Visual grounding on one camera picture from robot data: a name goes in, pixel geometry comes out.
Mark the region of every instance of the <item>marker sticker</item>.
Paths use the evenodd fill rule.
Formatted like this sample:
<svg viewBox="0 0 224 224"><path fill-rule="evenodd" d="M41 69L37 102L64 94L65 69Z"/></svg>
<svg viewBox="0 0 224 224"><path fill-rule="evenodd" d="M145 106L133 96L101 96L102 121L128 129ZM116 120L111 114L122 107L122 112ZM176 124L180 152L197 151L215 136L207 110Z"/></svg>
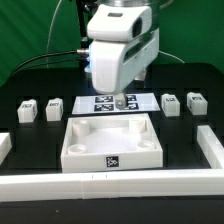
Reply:
<svg viewBox="0 0 224 224"><path fill-rule="evenodd" d="M114 111L113 104L96 104L94 107L94 112L99 111Z"/></svg>

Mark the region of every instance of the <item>white tray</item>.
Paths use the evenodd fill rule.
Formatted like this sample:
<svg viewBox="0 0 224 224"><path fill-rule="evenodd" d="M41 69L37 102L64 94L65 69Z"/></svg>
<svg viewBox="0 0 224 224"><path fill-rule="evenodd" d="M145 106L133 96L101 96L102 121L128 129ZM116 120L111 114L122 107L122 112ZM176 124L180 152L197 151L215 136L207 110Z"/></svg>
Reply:
<svg viewBox="0 0 224 224"><path fill-rule="evenodd" d="M163 166L148 114L70 118L61 153L64 173Z"/></svg>

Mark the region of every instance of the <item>black table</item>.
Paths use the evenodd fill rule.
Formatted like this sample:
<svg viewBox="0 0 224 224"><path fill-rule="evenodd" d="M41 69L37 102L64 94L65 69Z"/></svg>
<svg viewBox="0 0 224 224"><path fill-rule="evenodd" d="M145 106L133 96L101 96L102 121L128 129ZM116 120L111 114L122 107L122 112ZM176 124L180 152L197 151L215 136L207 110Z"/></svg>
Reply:
<svg viewBox="0 0 224 224"><path fill-rule="evenodd" d="M160 104L164 93L181 103L180 117L162 111L149 116L164 150L164 169L210 168L196 141L197 126L210 125L224 141L224 76L208 64L153 65L145 88L132 83L128 93L153 92ZM193 116L186 106L189 92L208 101L206 116ZM0 132L10 132L12 149L0 166L0 175L60 173L60 153L76 96L96 95L79 69L27 70L0 88ZM62 98L60 122L47 122L49 99ZM36 99L38 115L32 124L20 124L17 109ZM94 200L10 202L0 204L2 223L222 223L223 196L148 197Z"/></svg>

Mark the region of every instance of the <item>small white block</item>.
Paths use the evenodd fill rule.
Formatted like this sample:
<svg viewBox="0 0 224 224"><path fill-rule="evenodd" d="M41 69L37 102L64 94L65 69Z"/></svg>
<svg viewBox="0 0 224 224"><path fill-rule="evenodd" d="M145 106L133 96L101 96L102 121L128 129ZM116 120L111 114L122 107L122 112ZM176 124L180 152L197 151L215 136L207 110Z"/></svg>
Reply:
<svg viewBox="0 0 224 224"><path fill-rule="evenodd" d="M0 165L12 148L11 138L9 133L0 133Z"/></svg>
<svg viewBox="0 0 224 224"><path fill-rule="evenodd" d="M193 115L206 115L208 102L200 93L188 93L187 107Z"/></svg>
<svg viewBox="0 0 224 224"><path fill-rule="evenodd" d="M17 110L19 123L33 122L37 112L36 100L23 101Z"/></svg>
<svg viewBox="0 0 224 224"><path fill-rule="evenodd" d="M163 94L161 107L166 117L180 116L180 103L175 95Z"/></svg>
<svg viewBox="0 0 224 224"><path fill-rule="evenodd" d="M49 100L46 107L47 121L60 121L63 114L63 100Z"/></svg>

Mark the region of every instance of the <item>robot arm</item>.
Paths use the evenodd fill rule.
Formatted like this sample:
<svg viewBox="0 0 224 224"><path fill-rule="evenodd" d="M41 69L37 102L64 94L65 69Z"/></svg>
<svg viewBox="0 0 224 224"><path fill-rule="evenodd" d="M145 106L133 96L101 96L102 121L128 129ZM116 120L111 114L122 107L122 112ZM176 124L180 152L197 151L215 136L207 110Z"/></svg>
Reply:
<svg viewBox="0 0 224 224"><path fill-rule="evenodd" d="M152 8L145 0L114 0L99 6L87 27L93 39L92 82L98 93L120 98L120 93L157 57L159 29L152 30L152 18Z"/></svg>

